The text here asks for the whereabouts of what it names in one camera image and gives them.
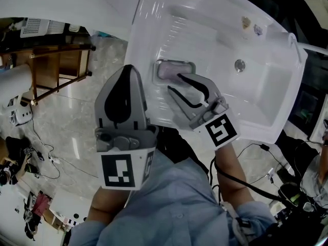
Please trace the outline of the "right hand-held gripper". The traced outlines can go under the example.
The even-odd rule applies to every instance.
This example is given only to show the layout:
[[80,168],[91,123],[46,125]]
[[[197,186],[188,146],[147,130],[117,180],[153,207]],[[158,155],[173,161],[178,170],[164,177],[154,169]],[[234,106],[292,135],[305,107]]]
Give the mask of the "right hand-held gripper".
[[202,92],[204,104],[192,104],[177,89],[167,86],[169,95],[190,120],[191,129],[204,144],[211,149],[219,149],[240,135],[239,122],[232,109],[221,96],[215,83],[203,76],[192,73],[179,73],[178,77],[193,88]]

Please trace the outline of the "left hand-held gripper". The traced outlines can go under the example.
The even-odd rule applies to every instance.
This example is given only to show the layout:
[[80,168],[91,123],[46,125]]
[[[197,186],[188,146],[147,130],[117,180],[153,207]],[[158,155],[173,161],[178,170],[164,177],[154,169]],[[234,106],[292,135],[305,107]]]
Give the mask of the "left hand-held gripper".
[[105,82],[94,109],[99,127],[95,137],[101,187],[140,190],[151,172],[158,127],[148,127],[144,89],[133,65],[123,66]]

